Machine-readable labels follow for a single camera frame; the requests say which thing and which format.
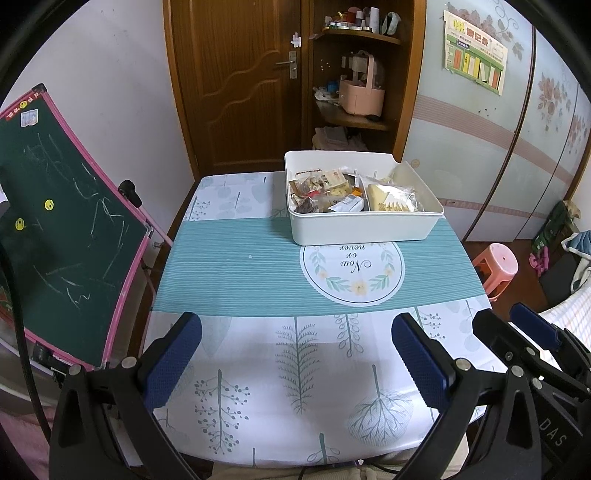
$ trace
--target pink plastic stool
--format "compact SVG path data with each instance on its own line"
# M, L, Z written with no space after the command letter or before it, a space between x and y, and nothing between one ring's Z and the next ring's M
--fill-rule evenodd
M490 244L472 261L472 265L490 301L499 298L519 270L515 255L503 244Z

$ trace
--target wooden shelf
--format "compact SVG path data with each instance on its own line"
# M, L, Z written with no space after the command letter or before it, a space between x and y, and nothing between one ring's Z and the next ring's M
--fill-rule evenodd
M343 110L338 105L332 105L328 102L321 102L316 100L316 105L322 118L327 123L333 125L343 125L343 127L366 128L370 130L389 130L389 126L384 122L372 122L367 120L363 115L351 115Z
M349 35L351 37L373 38L374 40L384 41L386 43L402 45L402 42L395 37L389 37L387 35L380 35L363 30L346 30L343 28L329 28L328 30L324 30L322 33L317 34L314 39L316 40L318 38L324 37L325 35Z

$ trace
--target pink frame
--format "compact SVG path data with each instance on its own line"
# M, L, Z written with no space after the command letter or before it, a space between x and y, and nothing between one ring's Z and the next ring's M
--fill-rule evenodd
M23 100L26 100L27 98L29 98L30 96L32 96L34 94L35 94L35 92L33 90L31 90L31 91L27 92L26 94L22 95L18 100L13 102L9 107L7 107L5 110L3 110L0 113L0 118L5 117L10 110L14 109ZM45 103L49 107L49 110L51 110L51 113L56 118L56 120L60 124L60 126L63 128L64 132L66 133L66 135L68 136L70 141L76 146L78 151L82 154L82 157L88 162L88 164L95 171L95 173L102 179L103 182L105 182L105 184L109 187L109 189L113 192L113 194L115 194L115 196L117 198L121 199L122 203L127 207L127 209L140 222L148 224L148 219L146 218L146 216L142 212L140 212L137 208L135 208L133 205L131 205L131 203L129 203L127 200L125 200L121 196L121 194L119 194L119 191L117 190L117 187L115 186L115 184L110 180L110 178L105 174L105 172L103 172L100 169L98 164L90 156L90 154L84 148L82 143L80 143L80 140L78 140L77 136L74 134L72 129L66 123L66 120L63 118L63 116L61 115L61 113L57 109L56 104L53 103L53 100L49 96L49 93L43 91L43 92L40 92L40 95L41 95L42 99L45 100ZM150 238L146 234L146 236L143 238L143 240L141 241L141 243L139 245L138 251L135 254L134 260L131 263L131 267L129 268L127 276L125 277L125 281L123 282L123 286L121 287L121 292L119 294L119 299L117 300L117 304L115 305L115 311L113 312L113 317L111 318L111 324L109 326L109 332L107 333L105 348L103 350L103 357L102 357L102 364L103 365L105 364L105 362L107 362L109 360L109 357L111 355L111 351L113 350L113 342L115 340L115 333L117 332L117 327L119 326L119 320L121 319L121 312L123 311L125 299L127 298L127 294L129 292L129 287L131 286L131 282L134 279L137 269L139 268L139 264L142 260L143 254L148 246L149 240L150 240ZM29 340L31 340L33 342L41 343L42 345L45 345L46 347L48 347L53 352L53 354L56 358L58 358L59 360L62 360L65 363L80 364L80 365L83 365L87 370L93 370L93 369L97 368L96 366L93 366L93 365L90 365L86 362L83 362L80 359L73 357L69 353L64 352L63 350L53 346L52 344L50 344L46 340L38 337L37 335L35 335L34 333L32 333L31 331L29 331L26 328L25 328L25 335Z

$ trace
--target small container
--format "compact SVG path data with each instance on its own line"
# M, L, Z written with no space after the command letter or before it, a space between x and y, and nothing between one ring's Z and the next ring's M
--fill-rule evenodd
M297 213L289 185L300 171L347 167L361 175L383 178L393 168L394 180L412 186L424 212ZM291 234L298 245L364 244L422 240L443 217L443 207L421 177L407 163L391 154L351 151L290 151L285 154L287 206Z
M337 82L336 80L331 80L327 85L326 85L326 90L329 93L336 93L339 91L339 82Z

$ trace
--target table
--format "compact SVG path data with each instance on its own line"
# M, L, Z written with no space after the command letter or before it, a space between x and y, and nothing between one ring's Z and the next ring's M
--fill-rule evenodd
M206 177L174 241L145 346L184 311L200 316L203 340L154 413L179 451L236 465L411 448L437 412L392 345L393 318L410 312L452 357L505 371L472 333L486 308L445 219L423 241L300 247L284 172Z

